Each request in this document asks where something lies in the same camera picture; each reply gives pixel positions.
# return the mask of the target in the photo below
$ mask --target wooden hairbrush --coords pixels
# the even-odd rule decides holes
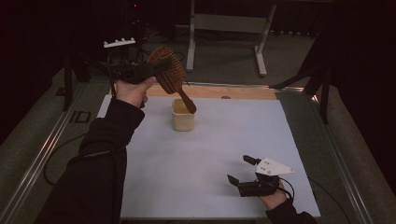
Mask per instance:
[[[172,94],[177,92],[189,112],[194,114],[197,110],[197,107],[182,88],[183,83],[186,80],[186,71],[176,57],[175,53],[166,46],[159,46],[149,55],[147,62],[156,63],[160,60],[168,58],[171,59],[172,66],[169,69],[158,72],[155,77],[166,93]]]

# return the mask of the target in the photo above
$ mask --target brush handle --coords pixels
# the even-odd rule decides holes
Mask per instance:
[[[184,105],[186,105],[189,112],[194,114],[195,111],[197,111],[197,107],[195,106],[194,102],[190,99],[190,97],[186,94],[186,92],[184,92],[183,89],[180,88],[180,90],[178,90],[177,93],[180,95],[181,99],[184,102]]]

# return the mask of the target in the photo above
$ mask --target cup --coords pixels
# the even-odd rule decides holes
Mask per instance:
[[[179,132],[194,128],[194,114],[190,113],[182,99],[172,101],[173,129]]]

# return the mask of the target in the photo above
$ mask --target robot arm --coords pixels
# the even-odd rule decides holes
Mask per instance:
[[[247,155],[243,156],[244,161],[256,165],[257,179],[252,182],[240,183],[238,179],[228,176],[229,182],[236,186],[241,197],[267,196],[274,194],[279,189],[279,176],[294,173],[292,168],[285,166],[269,158],[254,159]]]

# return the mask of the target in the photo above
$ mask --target wooden edge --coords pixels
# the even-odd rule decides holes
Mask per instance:
[[[266,87],[219,87],[219,86],[183,86],[183,91],[191,98],[231,98],[252,100],[276,100],[273,90]],[[147,91],[148,96],[179,97],[177,93],[168,94],[159,84]]]

